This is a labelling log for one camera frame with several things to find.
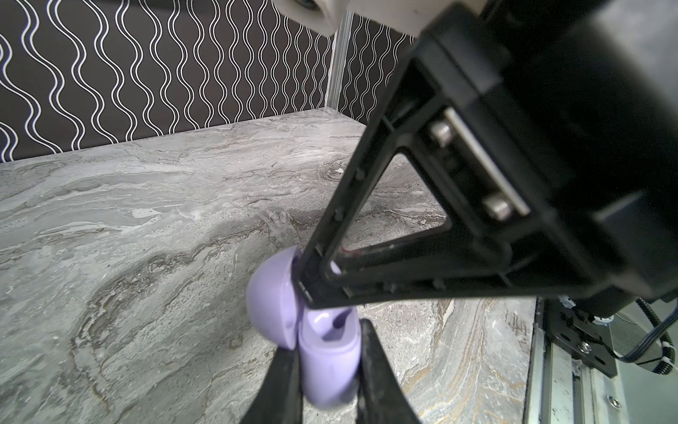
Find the patterned backdrop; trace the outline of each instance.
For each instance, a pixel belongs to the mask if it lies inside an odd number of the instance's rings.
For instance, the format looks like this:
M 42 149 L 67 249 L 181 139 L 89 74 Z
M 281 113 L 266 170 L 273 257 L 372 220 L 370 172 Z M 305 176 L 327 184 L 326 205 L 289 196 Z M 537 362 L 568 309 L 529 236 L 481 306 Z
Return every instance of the patterned backdrop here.
M 270 0 L 2 0 L 1 160 L 322 107 L 331 56 Z
M 359 15 L 353 16 L 339 111 L 364 124 L 370 120 L 398 58 L 415 38 Z

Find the purple earbud case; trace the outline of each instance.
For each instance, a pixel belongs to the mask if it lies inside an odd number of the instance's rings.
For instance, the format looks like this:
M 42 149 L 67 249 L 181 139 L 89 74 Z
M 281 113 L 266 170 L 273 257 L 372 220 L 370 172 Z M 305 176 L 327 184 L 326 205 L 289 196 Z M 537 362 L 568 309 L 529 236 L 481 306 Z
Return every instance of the purple earbud case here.
M 285 349 L 299 342 L 302 390 L 317 408 L 348 404 L 357 392 L 361 333 L 355 307 L 309 309 L 292 286 L 291 247 L 265 260 L 247 285 L 250 322 L 262 336 Z

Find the marble countertop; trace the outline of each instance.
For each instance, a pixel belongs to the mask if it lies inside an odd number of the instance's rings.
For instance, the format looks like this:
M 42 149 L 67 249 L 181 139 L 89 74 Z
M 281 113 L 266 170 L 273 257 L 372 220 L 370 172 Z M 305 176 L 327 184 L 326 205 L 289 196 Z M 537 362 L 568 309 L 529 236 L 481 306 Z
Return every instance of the marble countertop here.
M 247 281 L 309 239 L 363 128 L 319 109 L 0 166 L 0 423 L 236 423 L 275 350 Z M 347 243 L 439 222 L 420 185 L 387 174 Z M 422 422 L 521 421 L 533 299 L 360 314 Z

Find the wire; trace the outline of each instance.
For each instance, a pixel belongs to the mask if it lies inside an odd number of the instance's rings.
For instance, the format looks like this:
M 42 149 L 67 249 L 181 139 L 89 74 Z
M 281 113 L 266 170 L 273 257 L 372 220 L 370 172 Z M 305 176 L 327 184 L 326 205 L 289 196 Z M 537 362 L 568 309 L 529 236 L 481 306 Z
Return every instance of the wire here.
M 645 354 L 645 352 L 647 352 L 650 346 L 652 346 L 652 344 L 666 332 L 666 329 L 670 327 L 671 324 L 676 322 L 676 320 L 678 320 L 678 305 L 676 305 L 676 308 L 673 310 L 673 312 L 671 312 L 671 314 L 669 314 L 669 316 L 661 324 L 647 333 L 646 336 L 640 340 L 640 343 L 638 343 L 638 345 L 636 345 L 633 350 L 624 356 L 617 355 L 614 350 L 612 350 L 610 346 L 607 346 L 605 343 L 603 343 L 602 340 L 591 340 L 591 342 L 603 345 L 613 358 L 616 358 L 621 362 L 636 362 L 642 355 Z
M 647 301 L 639 298 L 636 299 L 636 303 L 653 327 L 657 327 L 661 324 L 661 320 L 657 314 L 654 313 L 654 310 Z M 673 341 L 671 340 L 671 336 L 669 336 L 667 332 L 662 334 L 659 339 L 662 341 L 662 357 L 660 358 L 662 361 L 654 367 L 652 372 L 655 374 L 667 375 L 673 369 L 673 364 L 676 360 L 676 354 L 675 350 L 673 349 Z
M 660 359 L 662 359 L 662 358 L 659 357 L 659 358 L 654 358 L 653 360 L 649 360 L 649 361 L 636 362 L 636 365 L 645 365 L 645 364 L 649 364 L 650 362 L 658 361 Z
M 624 318 L 623 316 L 621 316 L 621 315 L 618 314 L 618 313 L 615 313 L 614 315 L 617 315 L 617 318 L 619 318 L 619 319 L 622 320 L 623 322 L 628 322 L 629 324 L 633 324 L 634 326 L 637 326 L 637 325 L 638 325 L 637 323 L 635 323 L 635 322 L 633 322 L 633 321 L 627 320 L 626 318 Z

